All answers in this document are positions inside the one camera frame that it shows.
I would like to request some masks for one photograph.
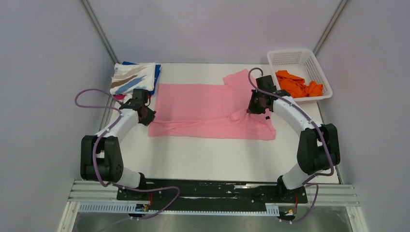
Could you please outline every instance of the pink shirt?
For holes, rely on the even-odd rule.
[[[246,112],[252,86],[248,70],[223,78],[224,85],[159,84],[148,135],[273,140],[269,110]]]

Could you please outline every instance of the perforated metal strip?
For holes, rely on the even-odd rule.
[[[125,214],[154,214],[157,210],[136,212],[134,203],[107,203],[88,202],[81,203],[79,213],[125,213]],[[234,212],[234,211],[174,211],[165,210],[162,214],[172,215],[219,215],[219,216],[279,216],[279,207],[267,205],[266,212]]]

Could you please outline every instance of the cable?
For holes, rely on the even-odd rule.
[[[83,94],[83,93],[85,93],[85,92],[88,92],[88,91],[98,91],[98,92],[101,92],[101,93],[103,93],[103,94],[105,94],[105,95],[108,95],[110,98],[114,99],[116,102],[118,102],[118,103],[120,103],[120,104],[121,104],[121,102],[118,101],[117,99],[115,99],[115,98],[114,98],[113,96],[111,96],[109,93],[107,93],[107,92],[105,92],[105,91],[103,91],[103,90],[97,89],[97,88],[85,89],[85,90],[79,92],[79,93],[77,94],[77,96],[75,97],[75,99],[74,99],[75,105],[77,105],[78,107],[81,107],[81,108],[112,109],[112,110],[116,110],[116,111],[118,112],[118,117],[117,117],[117,119],[116,119],[110,126],[108,126],[108,129],[112,129],[112,128],[121,120],[121,118],[122,118],[122,112],[121,112],[119,109],[117,109],[117,108],[115,108],[115,107],[112,107],[112,106],[100,106],[100,105],[99,105],[99,106],[90,106],[90,105],[81,105],[81,104],[79,104],[79,103],[77,102],[78,97],[79,97],[81,94]],[[103,180],[102,180],[102,178],[101,178],[101,175],[100,175],[100,172],[98,171],[98,166],[97,166],[97,154],[96,154],[96,153],[97,153],[98,143],[99,143],[100,140],[104,137],[104,135],[107,134],[107,132],[108,132],[107,130],[104,130],[104,131],[101,133],[101,135],[98,136],[98,138],[97,138],[97,140],[95,141],[95,144],[94,144],[94,146],[93,146],[93,149],[92,149],[92,162],[93,162],[93,166],[94,166],[95,175],[97,176],[98,181],[99,181],[99,182],[101,183],[101,185],[104,186],[104,187],[109,186],[111,182],[107,182],[107,183],[104,183],[104,182],[103,182]],[[168,208],[168,207],[178,198],[178,196],[179,196],[179,194],[180,194],[179,188],[178,188],[178,187],[175,187],[175,186],[142,190],[142,189],[135,189],[135,188],[130,188],[130,187],[118,185],[118,184],[115,184],[115,183],[113,183],[112,185],[115,186],[115,187],[118,187],[118,188],[120,188],[120,189],[127,189],[127,190],[135,191],[135,192],[155,192],[155,191],[162,191],[162,190],[169,190],[169,189],[175,189],[175,190],[177,190],[176,196],[175,196],[164,208],[162,208],[162,209],[159,210],[158,212],[156,212],[156,213],[154,213],[154,214],[151,214],[151,215],[149,215],[149,216],[146,216],[146,217],[131,217],[131,219],[137,219],[137,220],[144,220],[144,219],[153,218],[153,217],[155,217],[156,215],[162,213],[166,208]],[[104,230],[108,229],[109,227],[111,227],[111,226],[113,226],[113,225],[115,225],[115,224],[117,224],[117,223],[120,223],[120,222],[129,220],[129,219],[130,219],[129,217],[128,217],[128,218],[123,218],[123,219],[121,219],[121,220],[119,220],[119,221],[116,221],[116,222],[114,222],[113,224],[111,224],[111,225],[109,225],[109,226],[107,226],[107,227],[105,227],[105,228],[99,230],[98,232],[104,231]]]
[[[309,122],[315,127],[316,131],[317,131],[318,134],[319,134],[320,140],[322,141],[322,144],[323,144],[324,151],[325,151],[325,153],[326,153],[327,161],[329,162],[330,173],[318,173],[318,174],[313,174],[313,175],[310,176],[307,180],[305,180],[302,184],[303,184],[303,185],[306,185],[311,179],[313,179],[314,177],[319,176],[319,175],[332,176],[333,173],[335,173],[335,170],[334,170],[334,168],[333,168],[332,158],[330,157],[329,149],[327,148],[327,145],[326,145],[326,143],[324,142],[324,137],[323,137],[322,132],[321,132],[321,130],[319,129],[318,125],[317,125],[317,124],[309,117],[309,115],[307,115],[299,106],[293,104],[292,102],[290,102],[289,100],[287,100],[287,99],[284,98],[284,97],[281,97],[281,96],[279,96],[279,95],[277,95],[277,94],[274,94],[274,93],[269,93],[269,92],[263,91],[263,90],[259,89],[257,86],[255,86],[255,84],[252,82],[251,75],[250,75],[253,70],[259,70],[259,71],[261,72],[261,76],[264,75],[264,72],[262,71],[261,68],[258,68],[258,67],[252,68],[252,69],[249,70],[249,72],[248,72],[248,80],[249,80],[250,84],[251,84],[258,92],[261,92],[261,93],[264,93],[264,94],[273,96],[273,97],[275,97],[275,98],[281,99],[282,101],[286,102],[287,104],[289,104],[290,106],[292,106],[293,108],[295,108],[295,109],[296,109],[297,111],[299,111],[307,120],[309,120]],[[292,224],[292,223],[297,223],[297,222],[303,221],[303,220],[310,214],[311,210],[313,209],[313,206],[315,205],[316,198],[318,197],[318,193],[319,193],[319,185],[317,185],[317,184],[308,184],[308,185],[306,185],[306,187],[309,187],[309,186],[312,186],[312,185],[315,185],[315,186],[316,186],[316,193],[315,193],[315,197],[314,197],[313,202],[312,202],[312,206],[309,208],[308,212],[307,212],[302,218],[300,218],[300,219],[298,219],[298,220],[294,220],[294,221],[286,221],[286,220],[283,220],[283,221],[288,222],[288,223],[290,223],[290,224]]]

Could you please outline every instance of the table top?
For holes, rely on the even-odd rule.
[[[264,74],[271,73],[269,65],[161,65],[158,82],[162,84],[223,85],[223,77],[253,67],[261,68]],[[254,77],[260,75],[257,71],[252,74]],[[151,109],[154,109],[155,95],[151,99]],[[299,105],[311,117],[321,121],[315,102]],[[116,117],[117,112],[113,112],[111,121]],[[121,142],[124,166],[143,173],[147,178],[276,182],[280,175],[288,172],[297,163],[299,137],[286,121],[275,113],[272,113],[271,120],[277,130],[276,139],[272,141],[148,137],[148,127],[138,124]],[[316,177],[312,182],[339,183],[336,172],[331,177]]]

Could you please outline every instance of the blue folded cloth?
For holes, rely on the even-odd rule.
[[[128,61],[124,61],[124,62],[122,62],[122,64],[123,65],[132,65],[132,64],[136,64],[136,63],[131,63],[131,62],[128,62]],[[160,76],[160,73],[161,73],[161,65],[156,64],[155,65],[155,76],[154,76],[154,90],[152,90],[150,92],[151,95],[154,95],[154,93],[155,93],[155,88],[157,87],[157,80],[158,80],[158,77]]]

